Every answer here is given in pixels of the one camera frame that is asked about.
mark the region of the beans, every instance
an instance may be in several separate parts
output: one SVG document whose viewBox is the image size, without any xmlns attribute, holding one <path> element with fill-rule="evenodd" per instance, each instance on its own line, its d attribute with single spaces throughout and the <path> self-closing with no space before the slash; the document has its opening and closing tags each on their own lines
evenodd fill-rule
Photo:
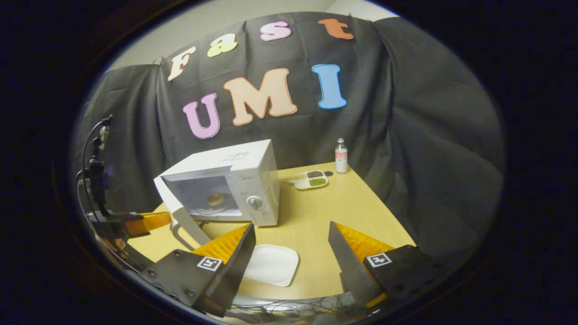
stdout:
<svg viewBox="0 0 578 325">
<path fill-rule="evenodd" d="M 309 177 L 309 178 L 320 177 L 320 176 L 323 176 L 323 173 L 320 171 L 312 171 L 312 172 L 307 173 L 307 177 Z"/>
<path fill-rule="evenodd" d="M 311 179 L 309 180 L 309 184 L 311 186 L 318 186 L 318 185 L 323 185 L 325 184 L 326 181 L 323 178 L 318 178 L 318 179 Z"/>
</svg>

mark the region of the white microwave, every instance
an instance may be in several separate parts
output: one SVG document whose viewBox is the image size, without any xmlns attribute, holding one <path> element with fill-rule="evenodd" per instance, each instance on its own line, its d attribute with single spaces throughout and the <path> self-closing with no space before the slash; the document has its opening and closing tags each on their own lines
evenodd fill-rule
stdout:
<svg viewBox="0 0 578 325">
<path fill-rule="evenodd" d="M 195 153 L 154 179 L 169 212 L 200 245 L 210 241 L 195 220 L 274 226 L 280 183 L 271 140 Z"/>
</svg>

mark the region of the orange letter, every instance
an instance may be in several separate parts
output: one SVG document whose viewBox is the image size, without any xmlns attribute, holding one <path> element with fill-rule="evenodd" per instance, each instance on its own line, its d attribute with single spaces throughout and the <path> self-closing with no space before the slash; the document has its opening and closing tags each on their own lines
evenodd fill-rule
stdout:
<svg viewBox="0 0 578 325">
<path fill-rule="evenodd" d="M 267 103 L 271 99 L 269 115 L 281 116 L 297 112 L 297 106 L 291 102 L 287 89 L 287 75 L 289 70 L 284 68 L 272 69 L 265 73 L 261 81 L 261 88 L 257 90 L 247 79 L 235 78 L 227 81 L 223 88 L 231 92 L 233 108 L 235 110 L 234 125 L 243 125 L 253 121 L 253 115 L 247 113 L 245 104 L 260 119 L 265 117 Z"/>
<path fill-rule="evenodd" d="M 343 31 L 342 27 L 347 28 L 347 24 L 340 23 L 337 21 L 337 19 L 334 19 L 334 18 L 324 19 L 324 20 L 320 20 L 319 23 L 324 24 L 325 27 L 327 28 L 327 32 L 333 37 L 342 38 L 342 39 L 352 39 L 353 38 L 353 34 L 346 33 Z"/>
<path fill-rule="evenodd" d="M 188 63 L 188 56 L 190 54 L 195 53 L 196 51 L 196 47 L 191 47 L 190 49 L 182 52 L 181 54 L 179 54 L 176 57 L 173 57 L 173 59 L 171 61 L 173 61 L 173 65 L 171 67 L 171 75 L 169 75 L 169 79 L 167 79 L 166 81 L 171 81 L 174 78 L 180 76 L 181 73 L 183 73 L 183 70 L 181 69 L 181 66 L 185 66 Z"/>
</svg>

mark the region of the bread bun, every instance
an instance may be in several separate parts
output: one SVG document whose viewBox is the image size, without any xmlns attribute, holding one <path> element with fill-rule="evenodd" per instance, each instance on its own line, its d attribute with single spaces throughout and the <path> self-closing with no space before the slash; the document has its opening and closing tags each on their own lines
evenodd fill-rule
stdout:
<svg viewBox="0 0 578 325">
<path fill-rule="evenodd" d="M 215 192 L 207 198 L 207 204 L 209 204 L 210 206 L 217 206 L 223 203 L 224 200 L 225 200 L 224 195 Z"/>
</svg>

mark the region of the black bracket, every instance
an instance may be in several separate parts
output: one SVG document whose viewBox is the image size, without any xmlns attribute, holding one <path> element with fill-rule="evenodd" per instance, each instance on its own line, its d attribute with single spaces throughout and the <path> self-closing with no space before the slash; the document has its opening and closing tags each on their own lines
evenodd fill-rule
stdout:
<svg viewBox="0 0 578 325">
<path fill-rule="evenodd" d="M 143 218 L 142 215 L 136 212 L 114 213 L 109 210 L 109 215 L 107 218 L 103 218 L 102 212 L 99 210 L 95 211 L 95 213 L 97 214 L 98 218 L 95 218 L 93 215 L 89 215 L 88 219 L 91 220 L 94 229 L 97 231 L 97 234 L 109 240 L 122 239 L 124 242 L 126 242 L 129 238 L 133 238 L 129 236 L 124 222 L 129 220 L 140 220 Z M 150 233 L 146 232 L 140 234 L 140 236 L 149 234 Z"/>
<path fill-rule="evenodd" d="M 223 267 L 216 258 L 176 249 L 139 275 L 176 301 L 193 306 Z"/>
<path fill-rule="evenodd" d="M 393 302 L 412 299 L 444 273 L 441 264 L 412 245 L 368 256 L 364 265 Z"/>
<path fill-rule="evenodd" d="M 355 306 L 365 309 L 365 305 L 378 297 L 382 289 L 375 279 L 359 263 L 355 253 L 334 222 L 329 225 L 329 244 L 341 268 L 342 286 L 351 289 Z"/>
<path fill-rule="evenodd" d="M 237 295 L 255 243 L 255 227 L 251 223 L 227 264 L 177 249 L 139 275 L 173 299 L 223 317 Z"/>
</svg>

